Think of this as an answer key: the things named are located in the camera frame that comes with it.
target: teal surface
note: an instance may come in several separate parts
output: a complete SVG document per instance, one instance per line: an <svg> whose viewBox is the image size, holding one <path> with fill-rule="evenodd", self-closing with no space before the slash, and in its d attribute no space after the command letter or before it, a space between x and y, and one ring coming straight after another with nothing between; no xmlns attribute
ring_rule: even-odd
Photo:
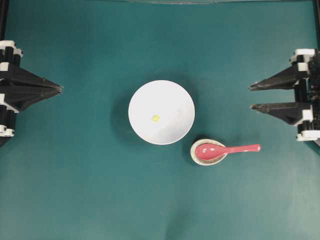
<svg viewBox="0 0 320 240"><path fill-rule="evenodd" d="M64 86L19 114L0 149L1 240L318 240L320 157L296 128L250 110L293 91L248 86L315 48L311 1L155 5L12 0L21 66ZM191 94L196 118L157 146L128 121L152 80ZM198 138L262 152L194 164Z"/></svg>

